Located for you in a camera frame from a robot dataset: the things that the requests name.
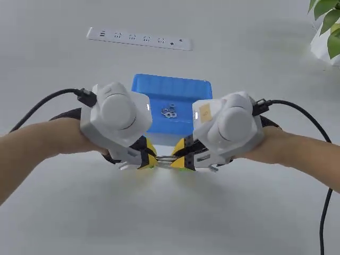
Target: power strip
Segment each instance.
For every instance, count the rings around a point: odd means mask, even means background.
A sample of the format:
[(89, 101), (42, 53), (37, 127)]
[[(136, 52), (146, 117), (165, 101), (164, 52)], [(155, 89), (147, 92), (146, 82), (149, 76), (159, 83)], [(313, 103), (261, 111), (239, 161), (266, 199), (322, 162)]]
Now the power strip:
[(121, 30), (90, 28), (87, 38), (111, 43), (134, 44), (167, 49), (192, 50), (190, 39), (129, 33)]

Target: forearm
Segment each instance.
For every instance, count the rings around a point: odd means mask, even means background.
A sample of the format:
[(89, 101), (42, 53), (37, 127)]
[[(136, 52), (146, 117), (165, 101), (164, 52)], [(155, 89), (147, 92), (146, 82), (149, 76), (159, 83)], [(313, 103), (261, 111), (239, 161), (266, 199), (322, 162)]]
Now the forearm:
[(0, 205), (40, 162), (57, 154), (50, 130), (45, 122), (0, 138)]
[(340, 146), (299, 135), (287, 139), (281, 164), (305, 172), (340, 192)]

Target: cable connector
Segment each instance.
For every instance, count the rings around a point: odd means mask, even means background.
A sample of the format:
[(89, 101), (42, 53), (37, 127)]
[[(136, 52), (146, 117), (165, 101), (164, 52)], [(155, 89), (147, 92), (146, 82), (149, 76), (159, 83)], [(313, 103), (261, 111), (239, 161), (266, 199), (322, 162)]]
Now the cable connector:
[(262, 113), (269, 111), (269, 106), (272, 105), (270, 101), (266, 101), (264, 98), (258, 100), (253, 105), (253, 116), (258, 116)]
[(92, 91), (88, 91), (85, 88), (79, 90), (79, 93), (76, 94), (77, 100), (88, 107), (94, 107), (97, 103), (97, 96)]

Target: green leaf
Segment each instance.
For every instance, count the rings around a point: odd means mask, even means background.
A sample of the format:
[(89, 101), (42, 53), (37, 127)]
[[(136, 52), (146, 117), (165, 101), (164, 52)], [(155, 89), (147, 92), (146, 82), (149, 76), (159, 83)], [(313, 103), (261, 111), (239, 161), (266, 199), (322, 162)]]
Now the green leaf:
[(320, 0), (314, 8), (314, 17), (317, 20), (321, 15), (335, 7), (338, 0)]
[(340, 29), (337, 29), (330, 34), (327, 41), (327, 47), (330, 59), (340, 54)]
[(310, 12), (310, 10), (313, 8), (316, 1), (317, 0), (310, 0), (308, 12)]
[(340, 10), (331, 10), (327, 15), (325, 16), (324, 19), (324, 24), (322, 25), (321, 28), (321, 34), (322, 35), (324, 32), (326, 32), (328, 29), (330, 29), (335, 22), (340, 18)]

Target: blue plastic tray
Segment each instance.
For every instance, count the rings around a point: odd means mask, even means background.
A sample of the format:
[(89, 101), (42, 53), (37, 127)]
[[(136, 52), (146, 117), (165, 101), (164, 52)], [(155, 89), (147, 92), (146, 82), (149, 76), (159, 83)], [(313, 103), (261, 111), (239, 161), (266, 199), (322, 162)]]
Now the blue plastic tray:
[[(193, 131), (192, 104), (200, 99), (212, 99), (208, 81), (136, 74), (132, 91), (150, 98), (151, 133), (189, 135)], [(177, 118), (166, 118), (162, 109), (175, 105)]]

